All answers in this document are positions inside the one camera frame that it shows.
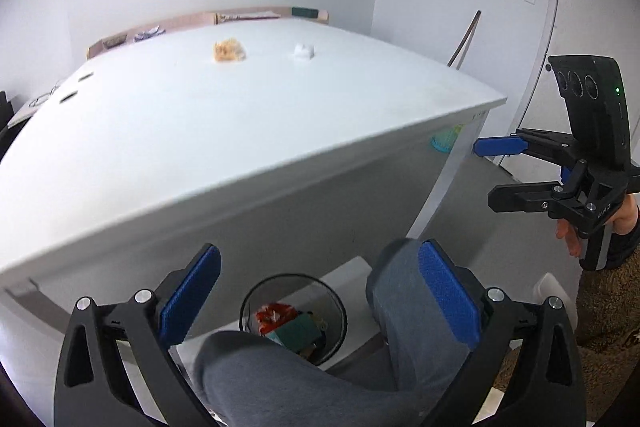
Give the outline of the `teal cardboard box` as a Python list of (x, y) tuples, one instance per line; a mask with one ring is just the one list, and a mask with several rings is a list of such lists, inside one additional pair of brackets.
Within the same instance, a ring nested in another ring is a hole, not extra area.
[(300, 355), (314, 351), (324, 340), (324, 332), (314, 319), (314, 314), (303, 312), (294, 320), (282, 325), (266, 335), (278, 345)]

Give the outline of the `black mesh trash bin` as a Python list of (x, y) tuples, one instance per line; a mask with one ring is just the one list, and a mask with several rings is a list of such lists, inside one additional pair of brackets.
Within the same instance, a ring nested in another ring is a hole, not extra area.
[(328, 284), (302, 273), (281, 273), (255, 284), (242, 301), (239, 330), (260, 336), (319, 366), (340, 350), (347, 311)]

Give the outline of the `red crumpled wrapper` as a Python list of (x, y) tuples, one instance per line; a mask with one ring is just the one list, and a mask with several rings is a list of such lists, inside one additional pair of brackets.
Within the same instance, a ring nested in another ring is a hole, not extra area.
[(260, 335), (267, 335), (297, 317), (298, 311), (286, 303), (269, 303), (262, 306), (255, 314)]

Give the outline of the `grey trousers leg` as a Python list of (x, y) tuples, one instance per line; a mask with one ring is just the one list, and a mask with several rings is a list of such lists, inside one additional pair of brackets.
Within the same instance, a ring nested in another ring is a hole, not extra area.
[(268, 300), (326, 325), (302, 357), (244, 326), (202, 343), (192, 386), (228, 426), (417, 426), (470, 350), (454, 337), (419, 270), (416, 239), (396, 239), (356, 281), (271, 275), (245, 296), (240, 320)]

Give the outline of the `wooden stick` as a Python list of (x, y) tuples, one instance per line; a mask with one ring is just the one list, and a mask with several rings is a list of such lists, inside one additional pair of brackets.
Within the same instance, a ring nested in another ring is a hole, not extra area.
[(466, 28), (466, 31), (465, 31), (462, 39), (460, 40), (459, 44), (457, 45), (456, 49), (454, 50), (454, 53), (450, 56), (450, 59), (447, 62), (447, 66), (448, 67), (451, 67), (457, 61), (457, 58), (459, 57), (459, 55), (464, 50), (465, 46), (468, 44), (468, 42), (472, 38), (472, 35), (474, 34), (474, 31), (477, 28), (477, 25), (480, 22), (480, 18), (481, 17), (482, 17), (482, 11), (481, 10), (477, 10), (475, 12), (475, 14), (474, 14), (474, 16), (473, 16), (473, 18), (471, 20), (471, 23), (469, 24), (468, 28)]

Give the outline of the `brown fleece sleeve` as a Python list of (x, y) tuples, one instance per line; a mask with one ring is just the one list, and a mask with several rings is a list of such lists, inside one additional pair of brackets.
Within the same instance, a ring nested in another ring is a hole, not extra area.
[(608, 264), (580, 277), (576, 343), (588, 421), (611, 406), (639, 362), (639, 230), (611, 237)]

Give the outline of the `white door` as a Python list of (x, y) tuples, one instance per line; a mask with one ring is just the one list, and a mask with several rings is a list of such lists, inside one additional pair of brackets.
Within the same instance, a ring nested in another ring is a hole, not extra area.
[(550, 0), (544, 36), (510, 129), (570, 130), (552, 72), (551, 55), (589, 54), (620, 65), (629, 113), (630, 150), (639, 159), (639, 0)]

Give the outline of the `white table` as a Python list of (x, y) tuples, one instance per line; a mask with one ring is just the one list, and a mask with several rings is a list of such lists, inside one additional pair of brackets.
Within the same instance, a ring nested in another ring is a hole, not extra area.
[[(241, 62), (216, 62), (235, 38)], [(310, 61), (292, 57), (311, 44)], [(1, 284), (166, 241), (430, 139), (504, 96), (299, 18), (179, 31), (81, 65), (1, 161)]]

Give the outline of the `black office chair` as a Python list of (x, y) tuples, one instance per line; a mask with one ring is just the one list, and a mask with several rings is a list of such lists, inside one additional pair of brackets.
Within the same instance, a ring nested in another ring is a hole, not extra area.
[(0, 92), (0, 132), (3, 133), (8, 129), (9, 122), (14, 116), (12, 103), (6, 97), (6, 92)]

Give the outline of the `orange plastic snack wrapper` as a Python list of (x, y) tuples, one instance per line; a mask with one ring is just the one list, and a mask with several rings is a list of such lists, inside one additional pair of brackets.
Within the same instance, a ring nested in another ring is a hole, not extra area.
[(241, 62), (246, 57), (242, 44), (235, 38), (217, 41), (214, 44), (214, 59), (216, 62)]

